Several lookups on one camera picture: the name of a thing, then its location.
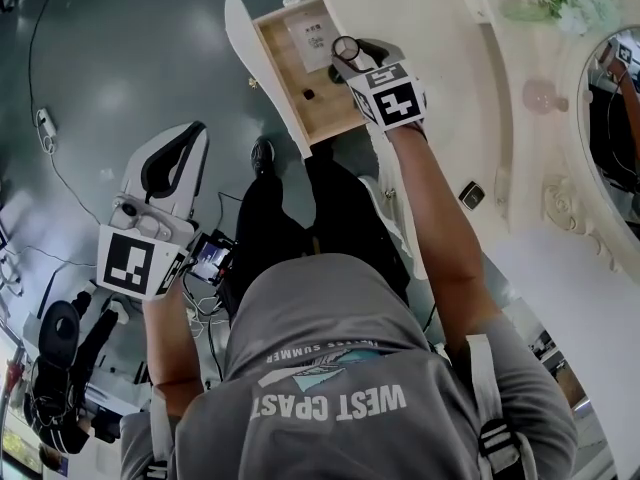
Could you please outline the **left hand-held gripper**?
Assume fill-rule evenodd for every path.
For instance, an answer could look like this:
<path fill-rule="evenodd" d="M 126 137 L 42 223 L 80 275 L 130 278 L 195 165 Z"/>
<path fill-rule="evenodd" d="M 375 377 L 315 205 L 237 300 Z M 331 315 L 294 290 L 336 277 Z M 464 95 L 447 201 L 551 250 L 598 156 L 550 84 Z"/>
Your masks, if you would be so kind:
<path fill-rule="evenodd" d="M 208 147 L 206 126 L 194 121 L 164 130 L 134 152 L 121 188 L 129 195 L 115 197 L 110 221 L 99 229 L 100 286 L 140 301 L 167 295 L 198 232 L 189 218 Z M 169 213 L 149 204 L 164 204 Z"/>

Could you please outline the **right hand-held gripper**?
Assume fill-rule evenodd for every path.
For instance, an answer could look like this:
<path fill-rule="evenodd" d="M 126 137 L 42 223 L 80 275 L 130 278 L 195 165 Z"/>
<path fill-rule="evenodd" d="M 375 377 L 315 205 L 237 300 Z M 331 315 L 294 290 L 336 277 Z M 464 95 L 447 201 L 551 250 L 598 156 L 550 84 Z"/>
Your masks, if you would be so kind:
<path fill-rule="evenodd" d="M 330 80 L 347 83 L 361 114 L 383 132 L 422 121 L 426 114 L 424 90 L 408 62 L 399 61 L 399 48 L 371 38 L 356 42 L 359 68 L 333 56 Z"/>

